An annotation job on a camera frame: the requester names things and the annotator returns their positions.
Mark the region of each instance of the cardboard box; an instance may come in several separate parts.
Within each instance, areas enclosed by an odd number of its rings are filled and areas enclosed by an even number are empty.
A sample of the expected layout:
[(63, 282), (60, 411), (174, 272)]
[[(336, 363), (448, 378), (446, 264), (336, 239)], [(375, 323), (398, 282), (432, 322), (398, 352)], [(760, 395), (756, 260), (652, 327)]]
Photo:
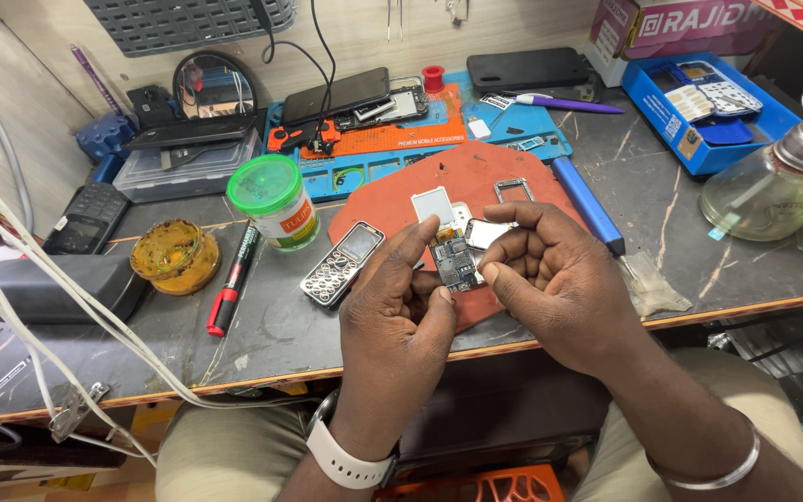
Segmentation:
[[(753, 140), (742, 145), (708, 144), (646, 74), (647, 70), (663, 61), (675, 64), (705, 61), (756, 97), (763, 105), (761, 112), (744, 115), (742, 119), (754, 133)], [(723, 171), (762, 146), (781, 139), (786, 131), (801, 121), (795, 113), (764, 92), (764, 89), (746, 79), (713, 53), (688, 53), (631, 61), (622, 78), (622, 88), (687, 171), (694, 176)]]
[(607, 86), (619, 86), (632, 59), (752, 54), (781, 26), (751, 0), (600, 0), (585, 55)]

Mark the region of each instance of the blue repair mat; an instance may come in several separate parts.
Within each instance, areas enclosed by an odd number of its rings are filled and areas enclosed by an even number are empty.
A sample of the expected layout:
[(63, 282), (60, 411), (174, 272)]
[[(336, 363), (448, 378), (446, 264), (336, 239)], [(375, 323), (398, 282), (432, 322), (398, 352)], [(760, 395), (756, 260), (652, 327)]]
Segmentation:
[[(443, 79), (446, 83), (453, 82), (458, 85), (464, 120), (474, 116), (476, 119), (484, 120), (485, 125), (491, 128), (492, 136), (486, 139), (485, 143), (509, 145), (538, 136), (544, 140), (544, 144), (528, 150), (528, 153), (535, 154), (541, 161), (549, 161), (572, 153), (572, 147), (566, 141), (566, 137), (559, 132), (543, 106), (510, 105), (507, 110), (501, 110), (479, 101), (482, 96), (474, 91), (467, 72), (448, 73)], [(277, 126), (282, 106), (283, 102), (269, 106), (266, 138), (271, 128)], [(389, 127), (415, 127), (444, 123), (447, 120), (448, 111), (445, 110), (445, 103), (430, 101), (429, 114), (426, 116), (418, 120), (393, 122)], [(467, 129), (467, 139), (474, 139), (469, 129)], [(348, 198), (355, 188), (365, 183), (380, 179), (404, 166), (454, 146), (456, 145), (426, 146), (311, 160), (301, 158), (297, 148), (289, 156), (296, 161), (303, 172), (303, 184), (311, 199), (314, 202), (323, 202)]]

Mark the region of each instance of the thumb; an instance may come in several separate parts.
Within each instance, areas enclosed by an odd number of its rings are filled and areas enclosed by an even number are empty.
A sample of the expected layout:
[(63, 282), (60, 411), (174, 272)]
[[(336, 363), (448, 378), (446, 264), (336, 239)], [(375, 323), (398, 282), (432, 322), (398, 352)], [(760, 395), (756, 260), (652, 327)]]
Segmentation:
[(427, 313), (417, 328), (417, 343), (440, 351), (443, 357), (447, 357), (456, 328), (457, 314), (454, 314), (452, 292), (439, 286), (429, 296)]
[(483, 267), (482, 276), (492, 287), (498, 302), (517, 319), (527, 321), (529, 314), (541, 311), (539, 305), (545, 303), (546, 295), (507, 265), (491, 262)]

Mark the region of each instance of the desk surface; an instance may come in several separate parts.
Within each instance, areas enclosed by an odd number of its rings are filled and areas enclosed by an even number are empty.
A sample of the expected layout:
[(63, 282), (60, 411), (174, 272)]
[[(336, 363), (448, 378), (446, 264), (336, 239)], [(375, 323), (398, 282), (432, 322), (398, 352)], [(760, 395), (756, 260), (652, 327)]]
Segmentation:
[[(772, 243), (708, 237), (711, 225), (698, 210), (701, 185), (690, 180), (675, 156), (620, 89), (608, 89), (604, 102), (627, 110), (622, 115), (552, 111), (572, 144), (572, 161), (625, 236), (629, 253), (648, 251), (671, 286), (693, 303), (685, 313), (655, 314), (650, 329), (694, 324), (803, 304), (803, 252), (795, 236)], [(149, 289), (130, 327), (184, 383), (202, 394), (235, 386), (326, 378), (341, 373), (339, 323), (335, 312), (311, 303), (297, 288), (332, 247), (330, 219), (342, 201), (319, 205), (316, 241), (292, 254), (260, 244), (241, 293), (229, 336), (206, 334), (212, 299), (221, 288), (227, 263), (244, 229), (244, 216), (223, 196), (206, 196), (132, 206), (108, 245), (108, 254), (128, 255), (137, 236), (154, 223), (184, 217), (217, 237), (223, 264), (205, 288), (186, 297)], [(128, 348), (92, 325), (33, 328), (90, 386), (110, 384), (103, 405), (162, 400), (172, 391)], [(535, 348), (532, 335), (506, 313), (456, 336), (451, 359), (488, 356)], [(0, 328), (0, 381), (28, 356), (4, 324)], [(43, 363), (56, 402), (67, 383)], [(19, 370), (0, 389), (0, 419), (44, 416), (32, 366)]]

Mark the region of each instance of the orange repair mat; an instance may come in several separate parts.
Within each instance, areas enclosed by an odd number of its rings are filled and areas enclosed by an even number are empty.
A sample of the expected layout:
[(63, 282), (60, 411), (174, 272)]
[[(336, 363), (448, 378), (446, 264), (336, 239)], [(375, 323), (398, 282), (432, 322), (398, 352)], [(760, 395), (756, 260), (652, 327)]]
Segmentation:
[[(388, 152), (420, 146), (456, 145), (467, 140), (467, 125), (461, 110), (461, 93), (457, 84), (445, 84), (440, 93), (429, 94), (430, 101), (442, 100), (448, 112), (448, 121), (442, 124), (398, 128), (390, 123), (385, 126), (342, 132), (340, 141), (334, 145), (332, 156)], [(303, 159), (324, 158), (307, 148), (300, 149)]]
[[(513, 178), (525, 178), (536, 201), (552, 202), (587, 229), (562, 186), (538, 157), (470, 141), (356, 189), (330, 223), (330, 240), (336, 244), (359, 221), (370, 223), (387, 237), (396, 234), (409, 223), (417, 222), (410, 196), (436, 187), (445, 188), (452, 204), (467, 203), (473, 217), (481, 219), (483, 207), (498, 203), (494, 184)], [(435, 270), (429, 249), (425, 250), (423, 261), (427, 264), (425, 270)], [(454, 293), (454, 298), (458, 331), (500, 311), (494, 292), (487, 286)]]

